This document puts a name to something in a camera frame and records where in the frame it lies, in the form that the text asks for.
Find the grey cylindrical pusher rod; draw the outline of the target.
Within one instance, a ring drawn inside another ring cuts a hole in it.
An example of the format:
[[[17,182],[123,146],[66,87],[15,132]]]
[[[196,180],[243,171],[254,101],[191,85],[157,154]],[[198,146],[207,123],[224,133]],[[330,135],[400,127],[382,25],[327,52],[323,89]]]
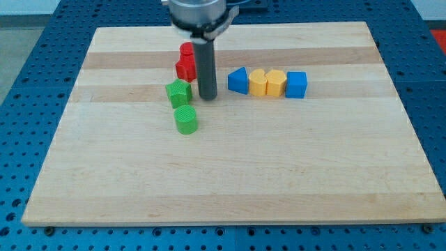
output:
[[[192,43],[199,95],[203,100],[217,97],[215,50],[213,41]]]

